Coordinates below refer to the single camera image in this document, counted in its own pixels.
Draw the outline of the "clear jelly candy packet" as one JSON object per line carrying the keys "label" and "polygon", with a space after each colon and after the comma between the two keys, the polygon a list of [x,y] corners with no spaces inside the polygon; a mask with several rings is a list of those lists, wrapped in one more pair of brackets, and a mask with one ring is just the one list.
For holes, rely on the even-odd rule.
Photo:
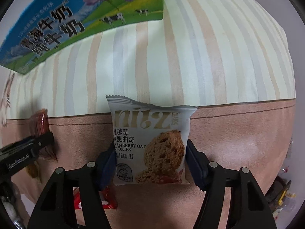
{"label": "clear jelly candy packet", "polygon": [[39,182],[40,184],[42,183],[40,165],[37,160],[29,163],[25,169],[32,179],[37,180],[37,182]]}

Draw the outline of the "small red packet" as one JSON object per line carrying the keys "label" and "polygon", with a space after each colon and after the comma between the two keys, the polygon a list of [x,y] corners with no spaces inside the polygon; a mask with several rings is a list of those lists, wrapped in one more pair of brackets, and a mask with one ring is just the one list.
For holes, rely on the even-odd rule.
{"label": "small red packet", "polygon": [[[106,186],[99,194],[104,209],[116,209],[118,207],[114,189],[111,186]],[[79,188],[73,188],[73,196],[75,210],[82,209]]]}

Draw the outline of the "cardboard milk box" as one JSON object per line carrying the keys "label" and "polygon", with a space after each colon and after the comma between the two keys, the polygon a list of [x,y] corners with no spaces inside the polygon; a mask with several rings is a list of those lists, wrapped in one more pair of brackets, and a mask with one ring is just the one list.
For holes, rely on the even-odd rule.
{"label": "cardboard milk box", "polygon": [[163,18],[164,0],[33,0],[1,44],[1,65],[26,74],[59,50],[115,27]]}

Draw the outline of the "white cookie packet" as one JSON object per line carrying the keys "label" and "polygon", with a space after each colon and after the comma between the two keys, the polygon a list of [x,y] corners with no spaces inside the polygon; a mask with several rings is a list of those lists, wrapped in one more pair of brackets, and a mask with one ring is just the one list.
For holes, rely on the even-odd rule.
{"label": "white cookie packet", "polygon": [[114,184],[185,184],[185,155],[195,106],[156,106],[106,97],[117,159]]}

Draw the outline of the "brown snack packet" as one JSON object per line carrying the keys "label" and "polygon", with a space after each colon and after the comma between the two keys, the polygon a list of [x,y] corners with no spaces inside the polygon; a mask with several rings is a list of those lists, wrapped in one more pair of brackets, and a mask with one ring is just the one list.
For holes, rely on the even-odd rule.
{"label": "brown snack packet", "polygon": [[[36,137],[51,132],[47,116],[47,109],[41,109],[32,115],[29,119],[29,127],[30,134]],[[54,142],[39,150],[39,157],[44,160],[57,161]]]}

